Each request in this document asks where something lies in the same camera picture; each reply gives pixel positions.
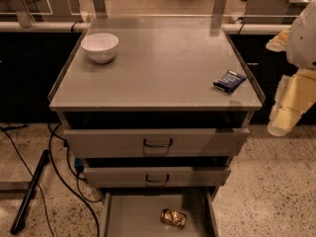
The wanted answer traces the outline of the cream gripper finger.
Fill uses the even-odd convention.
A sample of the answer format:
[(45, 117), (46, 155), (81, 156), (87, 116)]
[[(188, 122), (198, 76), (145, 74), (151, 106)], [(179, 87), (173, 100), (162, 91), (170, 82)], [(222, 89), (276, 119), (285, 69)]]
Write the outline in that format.
[(266, 49), (281, 52), (286, 50), (289, 30), (283, 30), (266, 44)]
[(292, 76), (283, 75), (277, 85), (268, 132), (285, 136), (316, 103), (316, 71), (299, 69)]

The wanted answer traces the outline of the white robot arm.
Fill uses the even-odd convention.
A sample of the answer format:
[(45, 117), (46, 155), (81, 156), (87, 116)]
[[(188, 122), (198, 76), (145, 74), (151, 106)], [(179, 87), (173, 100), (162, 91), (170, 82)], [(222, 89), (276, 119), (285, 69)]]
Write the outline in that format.
[(270, 39), (266, 49), (284, 51), (287, 62), (298, 68), (292, 76), (281, 77), (268, 124), (269, 134), (285, 136), (316, 103), (316, 0), (288, 30)]

